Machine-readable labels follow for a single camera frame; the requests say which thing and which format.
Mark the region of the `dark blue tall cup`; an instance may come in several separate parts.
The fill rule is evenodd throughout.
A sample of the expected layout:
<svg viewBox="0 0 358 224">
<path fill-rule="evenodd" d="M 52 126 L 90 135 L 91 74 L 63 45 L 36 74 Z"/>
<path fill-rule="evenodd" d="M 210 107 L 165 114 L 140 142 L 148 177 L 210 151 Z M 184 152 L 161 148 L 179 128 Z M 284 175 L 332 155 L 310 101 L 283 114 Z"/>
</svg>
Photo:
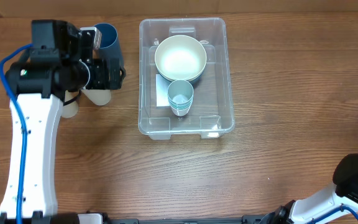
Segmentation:
<svg viewBox="0 0 358 224">
<path fill-rule="evenodd" d="M 94 25 L 101 33 L 101 45 L 97 54 L 99 58 L 118 58 L 120 66 L 124 66 L 119 37 L 116 28 L 108 23 Z"/>
</svg>

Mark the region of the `cream tall cup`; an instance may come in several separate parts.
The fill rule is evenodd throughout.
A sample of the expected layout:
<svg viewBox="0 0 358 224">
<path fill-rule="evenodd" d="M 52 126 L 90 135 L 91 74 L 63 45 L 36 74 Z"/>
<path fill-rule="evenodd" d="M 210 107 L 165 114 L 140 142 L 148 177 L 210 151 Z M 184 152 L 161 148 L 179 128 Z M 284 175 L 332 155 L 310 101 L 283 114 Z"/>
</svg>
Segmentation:
<svg viewBox="0 0 358 224">
<path fill-rule="evenodd" d="M 69 91 L 66 91 L 65 92 L 65 101 L 72 100 L 72 99 L 74 99 L 75 96 L 76 96 L 76 93 L 71 93 Z M 65 105 L 63 107 L 62 118 L 72 118 L 77 114 L 78 110 L 79 110 L 79 106 L 75 100 L 74 102 L 72 102 L 68 105 Z"/>
<path fill-rule="evenodd" d="M 95 105 L 103 106 L 110 102 L 112 93 L 110 90 L 82 90 L 82 93 Z"/>
</svg>

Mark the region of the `cream bowl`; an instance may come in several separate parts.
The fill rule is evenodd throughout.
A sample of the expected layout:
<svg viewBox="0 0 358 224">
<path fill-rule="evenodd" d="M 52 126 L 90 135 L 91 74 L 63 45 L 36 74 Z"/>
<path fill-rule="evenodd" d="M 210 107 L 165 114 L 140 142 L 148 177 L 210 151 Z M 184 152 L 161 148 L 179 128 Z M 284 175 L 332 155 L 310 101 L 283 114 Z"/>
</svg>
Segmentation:
<svg viewBox="0 0 358 224">
<path fill-rule="evenodd" d="M 207 53 L 203 45 L 188 35 L 173 35 L 163 40 L 155 51 L 159 68 L 206 67 Z"/>
<path fill-rule="evenodd" d="M 206 67 L 190 68 L 190 67 L 177 67 L 177 68 L 159 68 L 157 71 L 166 80 L 173 82 L 175 80 L 186 80 L 188 82 L 196 78 L 201 72 L 205 71 Z"/>
</svg>

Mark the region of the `cream bowl front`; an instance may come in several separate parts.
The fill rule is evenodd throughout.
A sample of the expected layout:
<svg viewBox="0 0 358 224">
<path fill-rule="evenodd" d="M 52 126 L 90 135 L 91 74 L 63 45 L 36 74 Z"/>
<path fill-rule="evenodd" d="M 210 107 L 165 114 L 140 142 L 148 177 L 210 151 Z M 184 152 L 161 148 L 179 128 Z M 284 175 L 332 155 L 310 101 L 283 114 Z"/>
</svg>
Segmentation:
<svg viewBox="0 0 358 224">
<path fill-rule="evenodd" d="M 207 53 L 203 45 L 188 35 L 173 35 L 163 40 L 155 51 L 159 68 L 206 67 Z"/>
</svg>

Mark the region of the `grey small cup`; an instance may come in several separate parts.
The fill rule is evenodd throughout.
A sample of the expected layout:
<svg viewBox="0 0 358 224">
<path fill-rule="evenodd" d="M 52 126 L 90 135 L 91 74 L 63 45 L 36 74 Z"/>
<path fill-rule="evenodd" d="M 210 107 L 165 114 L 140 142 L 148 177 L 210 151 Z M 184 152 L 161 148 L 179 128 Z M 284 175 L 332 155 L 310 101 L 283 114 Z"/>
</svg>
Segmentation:
<svg viewBox="0 0 358 224">
<path fill-rule="evenodd" d="M 186 80 L 175 80 L 167 89 L 168 102 L 171 105 L 185 105 L 193 100 L 193 85 Z"/>
</svg>

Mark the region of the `light blue small cup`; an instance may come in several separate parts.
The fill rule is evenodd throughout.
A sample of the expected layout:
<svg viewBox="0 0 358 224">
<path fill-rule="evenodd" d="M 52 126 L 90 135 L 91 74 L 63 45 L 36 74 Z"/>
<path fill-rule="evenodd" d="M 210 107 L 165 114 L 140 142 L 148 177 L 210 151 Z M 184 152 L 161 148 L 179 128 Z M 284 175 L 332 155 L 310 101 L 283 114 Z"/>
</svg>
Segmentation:
<svg viewBox="0 0 358 224">
<path fill-rule="evenodd" d="M 176 110 L 184 110 L 186 108 L 189 108 L 192 105 L 192 101 L 189 101 L 187 103 L 175 103 L 175 102 L 170 101 L 169 105 L 172 108 L 175 108 Z"/>
</svg>

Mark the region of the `pink small cup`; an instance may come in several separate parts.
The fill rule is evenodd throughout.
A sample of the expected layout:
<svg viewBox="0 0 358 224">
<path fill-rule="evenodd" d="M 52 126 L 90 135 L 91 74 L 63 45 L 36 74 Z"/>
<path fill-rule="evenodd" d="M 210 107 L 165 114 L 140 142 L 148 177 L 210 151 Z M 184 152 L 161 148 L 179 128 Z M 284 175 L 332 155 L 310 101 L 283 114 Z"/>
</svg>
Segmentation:
<svg viewBox="0 0 358 224">
<path fill-rule="evenodd" d="M 185 116 L 188 114 L 189 112 L 189 108 L 187 109 L 184 109 L 184 110 L 176 110 L 176 109 L 172 109 L 173 113 L 176 115 L 176 116 L 179 116 L 179 117 L 182 117 L 182 116 Z"/>
</svg>

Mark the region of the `green small cup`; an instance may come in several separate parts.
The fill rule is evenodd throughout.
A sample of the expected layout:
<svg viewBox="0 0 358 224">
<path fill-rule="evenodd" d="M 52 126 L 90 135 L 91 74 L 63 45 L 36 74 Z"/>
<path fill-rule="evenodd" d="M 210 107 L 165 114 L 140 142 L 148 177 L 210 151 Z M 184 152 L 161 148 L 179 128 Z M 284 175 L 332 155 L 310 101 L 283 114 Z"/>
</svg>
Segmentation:
<svg viewBox="0 0 358 224">
<path fill-rule="evenodd" d="M 190 109 L 191 105 L 170 105 L 170 107 L 173 110 L 188 110 Z"/>
</svg>

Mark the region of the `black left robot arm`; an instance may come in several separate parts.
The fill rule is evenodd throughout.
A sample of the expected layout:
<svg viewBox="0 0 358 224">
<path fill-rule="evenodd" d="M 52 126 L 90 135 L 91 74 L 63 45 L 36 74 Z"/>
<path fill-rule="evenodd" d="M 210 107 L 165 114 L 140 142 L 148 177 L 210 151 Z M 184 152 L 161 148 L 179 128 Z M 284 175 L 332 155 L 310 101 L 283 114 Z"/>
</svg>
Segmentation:
<svg viewBox="0 0 358 224">
<path fill-rule="evenodd" d="M 55 151 L 60 119 L 74 116 L 85 95 L 110 102 L 126 75 L 116 32 L 69 24 L 34 27 L 1 82 L 10 99 L 12 147 L 0 223 L 101 223 L 102 217 L 58 214 Z"/>
</svg>

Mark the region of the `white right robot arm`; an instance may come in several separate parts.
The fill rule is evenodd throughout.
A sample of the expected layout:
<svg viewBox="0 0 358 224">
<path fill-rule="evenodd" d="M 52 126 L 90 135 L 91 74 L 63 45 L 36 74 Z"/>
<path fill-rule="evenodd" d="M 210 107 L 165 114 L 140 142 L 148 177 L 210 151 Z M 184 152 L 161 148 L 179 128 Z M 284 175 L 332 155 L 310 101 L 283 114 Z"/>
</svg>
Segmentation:
<svg viewBox="0 0 358 224">
<path fill-rule="evenodd" d="M 358 153 L 348 154 L 337 165 L 333 182 L 312 196 L 292 200 L 261 223 L 329 223 L 351 214 L 358 222 Z"/>
</svg>

